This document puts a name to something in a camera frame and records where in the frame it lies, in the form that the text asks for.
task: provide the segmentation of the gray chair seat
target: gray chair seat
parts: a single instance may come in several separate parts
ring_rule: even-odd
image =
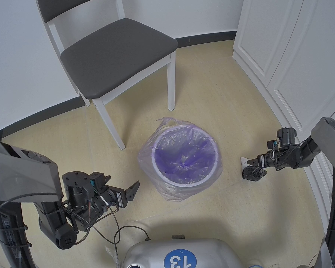
[[[76,42],[60,58],[85,98],[96,99],[177,47],[175,39],[125,18]]]

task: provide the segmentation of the wooden floor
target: wooden floor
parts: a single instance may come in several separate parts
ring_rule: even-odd
[[[147,77],[106,105],[126,148],[121,151],[94,105],[79,108],[21,130],[3,139],[11,145],[44,154],[58,164],[60,174],[79,170],[111,175],[110,185],[140,189],[133,202],[117,213],[120,225],[134,223],[150,238],[213,237],[226,241],[248,267],[308,265],[319,250],[323,228],[304,170],[284,169],[259,182],[241,177],[240,156],[255,158],[266,152],[280,124],[253,83],[232,58],[233,41],[184,47],[176,54],[176,107],[167,100],[166,67]],[[171,116],[187,120],[218,142],[224,170],[207,190],[183,202],[163,199],[139,168],[138,150],[159,125]],[[80,245],[59,250],[39,230],[33,204],[23,204],[27,238],[40,268],[114,268],[106,251],[113,246],[95,231]],[[112,239],[113,219],[97,228]],[[122,231],[118,245],[127,249],[143,241],[140,231]],[[0,262],[9,268],[0,247]]]

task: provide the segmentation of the blue circle sticker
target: blue circle sticker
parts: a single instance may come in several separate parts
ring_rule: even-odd
[[[164,259],[165,268],[196,268],[195,255],[185,249],[176,249],[169,252]]]

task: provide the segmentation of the white chair frame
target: white chair frame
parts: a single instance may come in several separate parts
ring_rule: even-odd
[[[123,2],[122,0],[115,0],[115,5],[118,12],[118,18],[123,19],[125,18],[124,8],[123,8]],[[58,35],[57,28],[54,23],[54,19],[47,22],[49,26],[49,31],[52,34],[52,37],[54,39],[54,43],[56,44],[58,51],[60,54],[64,51],[63,43],[60,39],[60,36]],[[121,140],[116,128],[113,125],[112,119],[109,117],[109,114],[107,110],[105,109],[105,105],[119,96],[121,93],[125,92],[128,88],[132,87],[134,84],[138,83],[142,79],[146,78],[148,75],[152,74],[153,72],[157,71],[164,65],[168,65],[168,109],[170,111],[174,110],[175,108],[175,60],[176,60],[176,51],[172,52],[170,55],[167,55],[163,57],[161,60],[157,61],[156,63],[152,64],[151,66],[147,67],[146,69],[143,69],[136,75],[129,78],[126,82],[122,83],[120,86],[116,87],[115,89],[111,90],[107,94],[103,95],[101,98],[92,99],[94,105],[96,106],[101,118],[103,119],[105,125],[108,127],[109,132],[112,134],[114,140],[116,141],[117,145],[121,150],[125,148],[125,145],[123,141]],[[75,88],[76,92],[79,92],[82,96],[83,100],[85,101],[85,104],[89,106],[91,103],[88,99],[86,99],[83,94],[79,91],[77,86],[74,84],[72,79],[70,78],[70,81]]]

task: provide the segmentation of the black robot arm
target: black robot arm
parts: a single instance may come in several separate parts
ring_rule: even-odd
[[[251,166],[263,170],[274,167],[281,170],[285,167],[293,169],[308,167],[317,154],[323,152],[333,165],[333,193],[329,226],[325,237],[328,254],[319,254],[315,268],[335,268],[335,120],[322,118],[312,130],[311,136],[299,144],[295,144],[296,131],[294,128],[282,128],[277,131],[279,140],[267,142],[270,149],[266,154],[258,155],[249,160]],[[258,170],[244,170],[243,178],[255,181],[253,175]],[[330,257],[330,266],[326,266]]]
[[[98,172],[68,172],[62,178],[64,202],[58,168],[52,160],[0,142],[0,243],[12,268],[36,267],[21,202],[33,202],[41,231],[58,248],[68,249],[76,243],[79,231],[87,231],[110,206],[125,208],[139,188],[139,181],[127,190],[108,186],[110,176]]]

